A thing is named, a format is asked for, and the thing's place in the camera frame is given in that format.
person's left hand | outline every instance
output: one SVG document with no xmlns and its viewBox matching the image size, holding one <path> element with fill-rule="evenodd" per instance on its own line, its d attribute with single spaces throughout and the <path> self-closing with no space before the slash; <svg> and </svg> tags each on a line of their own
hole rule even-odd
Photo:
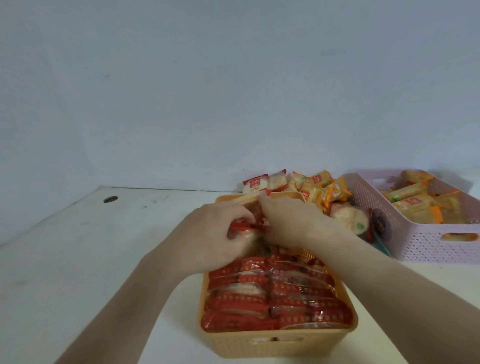
<svg viewBox="0 0 480 364">
<path fill-rule="evenodd" d="M 245 248 L 247 238 L 227 238 L 230 223 L 253 214 L 234 202 L 207 204 L 194 210 L 154 250 L 162 264 L 168 264 L 182 277 L 209 272 L 231 263 Z"/>
</svg>

table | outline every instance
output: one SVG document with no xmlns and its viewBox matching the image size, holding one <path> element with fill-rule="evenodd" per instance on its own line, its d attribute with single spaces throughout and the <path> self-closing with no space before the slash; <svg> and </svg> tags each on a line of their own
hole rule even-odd
<svg viewBox="0 0 480 364">
<path fill-rule="evenodd" d="M 2 363 L 52 363 L 107 303 L 140 258 L 194 208 L 221 192 L 101 187 L 0 248 Z M 118 200 L 104 203 L 109 196 Z M 477 307 L 480 266 L 407 264 Z M 172 293 L 140 363 L 223 363 L 198 335 L 202 275 Z M 405 363 L 349 291 L 359 326 L 322 363 Z M 228 363 L 315 363 L 238 359 Z"/>
</svg>

hand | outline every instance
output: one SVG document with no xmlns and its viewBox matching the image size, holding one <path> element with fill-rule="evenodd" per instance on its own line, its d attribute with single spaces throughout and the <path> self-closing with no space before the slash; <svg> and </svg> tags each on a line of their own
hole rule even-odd
<svg viewBox="0 0 480 364">
<path fill-rule="evenodd" d="M 266 239 L 287 248 L 306 248 L 352 235 L 337 221 L 326 216 L 316 206 L 299 199 L 272 199 L 260 196 L 262 210 L 270 223 Z"/>
<path fill-rule="evenodd" d="M 238 218 L 255 222 L 253 214 L 234 202 L 207 204 L 194 210 L 156 249 L 185 278 L 231 263 L 248 243 L 244 236 L 227 238 L 230 223 Z"/>
</svg>

forearm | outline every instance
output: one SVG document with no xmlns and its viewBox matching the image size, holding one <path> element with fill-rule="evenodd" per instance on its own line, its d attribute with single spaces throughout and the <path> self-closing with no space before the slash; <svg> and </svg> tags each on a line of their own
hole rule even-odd
<svg viewBox="0 0 480 364">
<path fill-rule="evenodd" d="M 140 261 L 57 364 L 138 362 L 160 311 L 183 278 L 158 246 Z"/>
<path fill-rule="evenodd" d="M 340 275 L 409 363 L 472 363 L 480 311 L 351 233 L 306 243 Z"/>
</svg>

basket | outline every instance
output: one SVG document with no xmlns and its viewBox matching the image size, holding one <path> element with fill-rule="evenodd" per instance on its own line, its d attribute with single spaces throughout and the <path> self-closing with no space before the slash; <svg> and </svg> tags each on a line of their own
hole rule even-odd
<svg viewBox="0 0 480 364">
<path fill-rule="evenodd" d="M 373 209 L 376 229 L 392 256 L 400 261 L 480 263 L 478 235 L 472 242 L 442 240 L 447 233 L 480 234 L 480 201 L 460 192 L 460 202 L 469 224 L 417 224 L 403 216 L 379 190 L 388 190 L 402 170 L 357 171 L 354 204 Z M 429 180 L 428 193 L 444 194 L 458 189 L 438 178 Z"/>
<path fill-rule="evenodd" d="M 232 200 L 241 195 L 226 195 L 216 199 L 219 201 Z M 305 202 L 300 192 L 274 192 L 271 198 L 280 197 L 297 198 Z M 313 257 L 304 250 L 302 254 Z M 208 333 L 201 328 L 204 314 L 204 304 L 207 298 L 208 273 L 204 275 L 200 304 L 198 307 L 198 327 L 204 342 L 222 358 L 266 358 L 282 356 L 324 356 L 358 325 L 358 316 L 347 291 L 338 276 L 332 274 L 335 281 L 337 297 L 344 301 L 352 310 L 353 324 L 343 329 L 297 329 L 297 330 L 271 330 L 271 331 L 241 331 Z"/>
</svg>

